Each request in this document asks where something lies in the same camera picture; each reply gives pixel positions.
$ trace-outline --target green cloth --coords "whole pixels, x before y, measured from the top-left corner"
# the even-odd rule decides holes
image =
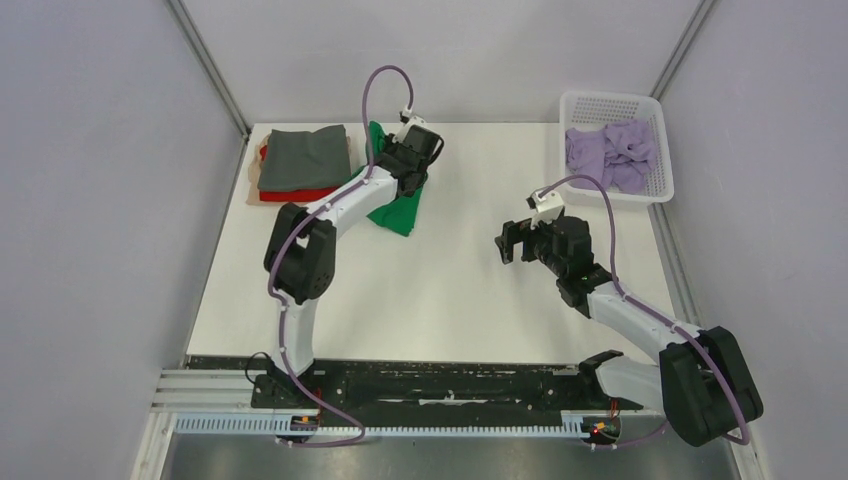
[[[374,143],[376,157],[386,147],[386,134],[377,122],[371,122],[368,127],[371,131],[371,141]],[[363,168],[365,167],[359,167],[353,176],[359,175]],[[411,197],[398,197],[391,203],[377,208],[368,214],[368,218],[381,227],[408,237],[415,228],[415,217],[418,215],[418,203],[421,201],[423,189],[422,185]]]

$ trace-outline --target black motor joint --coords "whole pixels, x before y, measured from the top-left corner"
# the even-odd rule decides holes
[[[409,128],[402,142],[392,134],[374,163],[398,181],[398,197],[411,197],[427,181],[427,168],[439,158],[445,142],[420,125]]]
[[[531,219],[519,223],[506,222],[495,245],[504,264],[513,260],[516,244],[523,243],[521,260],[539,260],[556,276],[556,286],[563,301],[585,317],[589,317],[587,296],[612,276],[595,263],[589,223],[577,217],[560,214],[550,223],[531,227]]]

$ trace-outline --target red cloth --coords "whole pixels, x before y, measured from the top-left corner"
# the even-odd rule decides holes
[[[265,161],[265,153],[268,151],[268,146],[259,149],[260,161]],[[339,187],[315,188],[294,190],[291,192],[263,192],[259,191],[259,201],[261,202],[314,202],[320,200],[327,195],[338,190]]]

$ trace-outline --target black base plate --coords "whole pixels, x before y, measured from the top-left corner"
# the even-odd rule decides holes
[[[244,369],[246,361],[190,357],[188,368]],[[266,360],[251,364],[266,367]],[[606,411],[611,400],[587,388],[576,365],[316,360],[300,380],[367,427],[561,426],[561,410]],[[256,382],[253,408],[314,408],[290,382],[275,385],[265,375]],[[619,408],[642,407],[619,400]],[[321,417],[323,425],[348,426],[329,412]]]

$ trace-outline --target wire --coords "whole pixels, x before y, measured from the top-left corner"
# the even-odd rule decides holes
[[[581,174],[569,175],[569,176],[567,176],[567,177],[565,177],[561,180],[554,182],[551,186],[544,188],[542,190],[542,192],[539,194],[539,196],[544,197],[545,195],[547,195],[548,193],[550,193],[552,190],[559,187],[563,183],[570,182],[572,180],[577,180],[577,179],[583,179],[583,180],[590,181],[592,184],[595,185],[595,187],[598,189],[598,191],[601,192],[601,196],[604,198],[604,203],[606,204],[606,207],[607,207],[607,215],[609,216],[609,221],[610,221],[610,274],[612,276],[612,283],[613,283],[613,286],[615,286],[615,290],[618,292],[619,295],[621,295],[621,297],[625,301],[632,303],[633,305],[636,306],[636,308],[638,308],[638,309],[642,310],[643,312],[647,313],[648,315],[654,317],[655,319],[657,319],[663,325],[665,325],[669,328],[672,328],[675,333],[678,333],[681,337],[684,338],[684,340],[686,340],[687,342],[689,342],[690,345],[692,345],[692,347],[695,349],[695,351],[698,352],[698,354],[701,356],[701,358],[707,364],[707,367],[709,367],[710,371],[713,372],[713,375],[715,375],[716,381],[718,381],[718,384],[721,387],[722,392],[724,392],[724,396],[727,397],[727,401],[730,403],[730,409],[733,410],[733,416],[736,418],[736,423],[739,425],[739,431],[741,433],[741,438],[735,437],[735,436],[727,434],[727,433],[722,434],[722,438],[725,438],[725,439],[727,439],[727,440],[729,440],[733,443],[737,443],[739,445],[748,445],[751,442],[751,433],[750,433],[750,430],[748,429],[748,424],[745,422],[745,416],[742,414],[742,408],[739,407],[739,402],[736,401],[736,397],[733,395],[733,392],[730,390],[730,385],[727,383],[727,379],[724,378],[724,374],[721,373],[721,370],[718,368],[718,365],[716,365],[715,361],[710,357],[710,355],[707,353],[707,351],[704,350],[704,347],[702,347],[701,344],[698,343],[698,341],[695,340],[695,338],[692,337],[692,335],[689,334],[689,332],[678,327],[675,324],[674,320],[667,318],[662,313],[660,313],[660,312],[654,310],[653,308],[645,305],[644,303],[640,302],[638,299],[631,297],[630,295],[627,294],[627,292],[624,291],[624,288],[621,286],[621,282],[619,282],[619,280],[618,280],[618,274],[616,273],[616,268],[615,268],[615,219],[613,218],[612,204],[610,203],[609,195],[607,195],[606,190],[604,190],[604,188],[601,186],[601,184],[594,177],[590,177],[589,175],[581,175]],[[666,426],[666,425],[668,425],[667,420],[663,424],[663,426]],[[624,443],[618,445],[617,448],[640,444],[640,443],[642,443],[642,441],[647,440],[649,438],[652,438],[654,435],[658,434],[659,431],[660,431],[660,429],[657,429],[654,432],[652,432],[651,434],[649,434],[647,437],[640,438],[638,440],[631,440],[630,442],[624,442]]]
[[[612,420],[610,421],[610,425],[612,425],[613,427],[615,427],[615,423],[614,423]],[[603,437],[605,437],[605,438],[608,438],[608,439],[610,439],[610,440],[612,440],[612,441],[614,441],[614,442],[618,443],[618,440],[621,438],[621,432],[622,432],[622,426],[623,426],[623,425],[624,425],[624,422],[621,420],[621,418],[618,418],[618,427],[617,427],[617,428],[618,428],[618,435],[617,435],[617,436],[615,436],[615,437],[614,437],[614,436],[612,436],[612,435],[610,435],[610,434],[608,434],[607,432],[605,432],[605,431],[604,431],[604,430],[606,429],[606,427],[605,427],[605,428],[599,428],[599,429],[598,429],[598,433],[599,433],[601,436],[603,436]]]
[[[248,382],[250,382],[252,385],[256,385],[256,382],[250,379],[250,375],[248,375],[248,374],[247,374],[247,371],[248,371],[248,370],[250,370],[250,364],[251,364],[251,362],[253,362],[253,360],[254,360],[254,359],[255,359],[258,355],[265,355],[265,358],[267,358],[269,362],[273,362],[273,360],[271,360],[271,356],[270,356],[270,355],[268,355],[268,354],[267,354],[267,353],[265,353],[265,352],[256,352],[256,353],[254,353],[253,355],[251,355],[251,356],[250,356],[250,358],[248,358],[248,359],[247,359],[247,363],[245,363],[245,364],[244,364],[244,378],[246,378],[246,379],[247,379],[247,381],[248,381]]]
[[[412,109],[412,101],[415,98],[415,93],[412,89],[412,81],[409,79],[409,75],[407,75],[406,72],[404,72],[400,67],[397,67],[395,65],[384,65],[384,66],[374,70],[373,73],[371,73],[371,76],[368,77],[368,81],[365,82],[365,90],[362,92],[362,126],[365,129],[365,144],[366,144],[365,154],[368,158],[368,169],[365,172],[365,176],[362,179],[360,179],[359,181],[357,181],[356,183],[354,183],[353,185],[351,185],[350,187],[343,190],[338,195],[335,195],[332,199],[327,200],[326,202],[321,204],[320,207],[316,208],[315,211],[313,211],[312,213],[307,215],[306,218],[304,218],[294,229],[292,229],[292,232],[289,234],[288,238],[286,238],[285,242],[283,242],[282,247],[280,247],[280,251],[277,252],[277,256],[274,257],[274,263],[271,266],[271,272],[270,272],[270,275],[268,276],[268,295],[270,295],[273,298],[276,298],[281,303],[280,323],[279,323],[279,328],[280,328],[279,340],[280,340],[280,350],[281,350],[280,353],[281,353],[281,356],[283,358],[283,366],[285,367],[286,373],[288,373],[289,377],[292,379],[292,382],[295,384],[295,386],[297,386],[298,390],[300,390],[301,393],[306,395],[310,400],[312,400],[313,402],[315,402],[316,404],[318,404],[320,407],[324,408],[325,410],[328,410],[332,413],[335,413],[339,417],[343,418],[345,421],[347,421],[351,425],[355,426],[360,431],[359,435],[357,435],[356,437],[352,437],[352,438],[346,438],[346,439],[342,439],[342,440],[334,440],[334,441],[331,441],[331,442],[323,442],[323,443],[290,443],[289,445],[292,446],[292,447],[297,447],[297,448],[341,447],[341,446],[345,446],[345,445],[353,445],[353,444],[361,441],[365,437],[365,426],[363,426],[362,423],[359,420],[353,418],[352,416],[344,413],[343,411],[339,410],[338,408],[330,405],[329,403],[327,403],[324,400],[315,396],[312,392],[309,391],[308,388],[306,388],[300,382],[300,379],[297,378],[297,374],[295,373],[294,369],[292,369],[291,365],[289,364],[289,359],[288,359],[288,356],[287,356],[286,351],[285,351],[285,345],[286,345],[286,342],[285,342],[286,328],[285,328],[285,326],[286,326],[286,309],[288,308],[288,299],[286,299],[286,297],[284,295],[278,293],[274,289],[274,279],[277,278],[277,272],[280,269],[280,264],[282,263],[282,260],[285,257],[286,252],[288,251],[289,247],[291,247],[292,243],[294,243],[298,234],[300,234],[300,232],[306,227],[306,225],[308,225],[312,220],[314,220],[316,217],[318,217],[318,215],[321,215],[322,213],[326,212],[331,204],[336,203],[337,201],[341,200],[342,198],[350,195],[351,193],[356,191],[358,188],[365,185],[365,182],[367,182],[368,179],[371,178],[372,172],[374,171],[374,148],[373,148],[374,143],[373,143],[373,139],[371,138],[371,130],[368,128],[368,93],[370,92],[371,84],[374,82],[374,79],[377,78],[377,75],[379,75],[380,73],[382,73],[386,70],[393,70],[393,71],[399,73],[403,77],[403,79],[406,81],[406,85],[409,88],[409,102],[407,103],[407,108]]]

